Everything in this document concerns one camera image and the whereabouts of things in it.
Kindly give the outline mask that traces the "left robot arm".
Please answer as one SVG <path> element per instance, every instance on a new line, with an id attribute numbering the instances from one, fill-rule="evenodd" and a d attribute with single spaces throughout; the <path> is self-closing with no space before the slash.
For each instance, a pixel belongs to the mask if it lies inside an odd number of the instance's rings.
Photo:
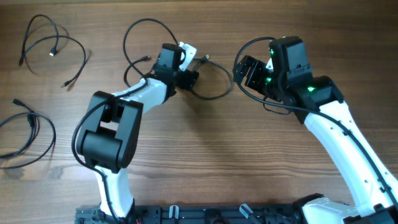
<path id="1" fill-rule="evenodd" d="M 153 72 L 124 91 L 97 91 L 87 114 L 76 127 L 72 150 L 83 156 L 81 164 L 95 172 L 101 204 L 99 219 L 106 223 L 129 223 L 134 216 L 134 197 L 129 190 L 127 167 L 137 147 L 142 115 L 166 102 L 176 87 L 194 85 L 197 72 L 188 66 L 197 53 L 189 44 L 163 44 Z"/>

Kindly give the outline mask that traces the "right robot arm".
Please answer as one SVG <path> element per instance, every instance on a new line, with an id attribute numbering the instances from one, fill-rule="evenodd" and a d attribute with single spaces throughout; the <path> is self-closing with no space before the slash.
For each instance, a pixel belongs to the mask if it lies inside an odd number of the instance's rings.
<path id="1" fill-rule="evenodd" d="M 233 79 L 265 108 L 293 113 L 320 141 L 343 176 L 354 205 L 312 194 L 294 203 L 300 223 L 396 223 L 397 179 L 367 142 L 343 94 L 327 76 L 314 77 L 305 44 L 297 36 L 268 38 L 270 59 L 239 51 Z"/>

